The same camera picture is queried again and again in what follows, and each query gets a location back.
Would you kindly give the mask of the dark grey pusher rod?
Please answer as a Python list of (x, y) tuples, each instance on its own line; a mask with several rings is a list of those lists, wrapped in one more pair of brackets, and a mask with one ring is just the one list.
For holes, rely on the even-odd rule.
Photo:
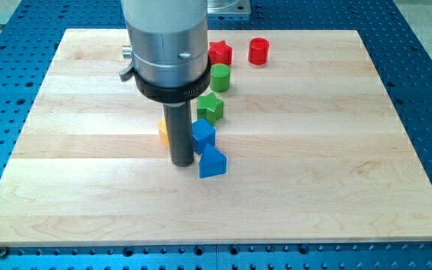
[(171, 161), (177, 167), (188, 167), (194, 161), (191, 103), (164, 103), (163, 112)]

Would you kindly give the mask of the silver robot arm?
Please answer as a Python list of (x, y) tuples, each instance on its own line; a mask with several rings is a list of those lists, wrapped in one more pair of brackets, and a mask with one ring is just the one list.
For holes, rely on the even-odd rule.
[(121, 80), (163, 105), (171, 161), (194, 161), (191, 100), (209, 86), (207, 1), (122, 0), (131, 63)]

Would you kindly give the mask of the black mounting ring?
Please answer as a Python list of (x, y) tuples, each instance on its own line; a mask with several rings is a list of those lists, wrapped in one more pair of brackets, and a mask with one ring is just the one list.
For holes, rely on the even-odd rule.
[(211, 81), (211, 67), (211, 63), (208, 60), (204, 72), (197, 80), (176, 88), (164, 88), (152, 85), (146, 82), (137, 73), (134, 67), (132, 67), (132, 73), (136, 82), (136, 87), (142, 95), (163, 104), (177, 104), (197, 98), (209, 87)]

